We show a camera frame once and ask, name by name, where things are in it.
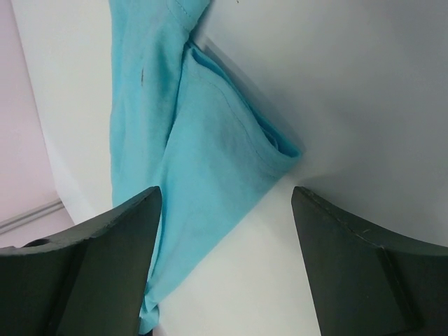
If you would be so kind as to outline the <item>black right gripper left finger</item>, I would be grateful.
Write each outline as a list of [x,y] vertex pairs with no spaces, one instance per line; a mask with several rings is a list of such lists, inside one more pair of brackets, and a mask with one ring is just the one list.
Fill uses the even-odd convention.
[[23,247],[1,250],[2,335],[137,335],[161,213],[151,187]]

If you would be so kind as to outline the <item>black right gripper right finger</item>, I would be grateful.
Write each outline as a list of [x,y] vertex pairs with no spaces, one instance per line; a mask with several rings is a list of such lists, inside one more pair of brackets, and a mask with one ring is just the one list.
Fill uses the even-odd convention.
[[291,205],[322,335],[446,335],[447,248],[303,187]]

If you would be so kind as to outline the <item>light blue t-shirt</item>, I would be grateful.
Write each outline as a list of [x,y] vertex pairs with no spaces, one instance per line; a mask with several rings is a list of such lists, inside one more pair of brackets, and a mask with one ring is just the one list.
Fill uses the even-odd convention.
[[162,211],[139,334],[159,304],[297,163],[191,36],[207,1],[111,1],[114,205],[157,186]]

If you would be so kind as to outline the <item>aluminium frame rail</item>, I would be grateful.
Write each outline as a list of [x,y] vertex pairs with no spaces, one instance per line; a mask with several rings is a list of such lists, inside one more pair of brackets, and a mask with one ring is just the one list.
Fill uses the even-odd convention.
[[26,225],[32,221],[38,220],[42,217],[50,215],[60,209],[64,208],[64,204],[61,199],[48,202],[14,217],[1,221],[0,233],[4,234],[23,225]]

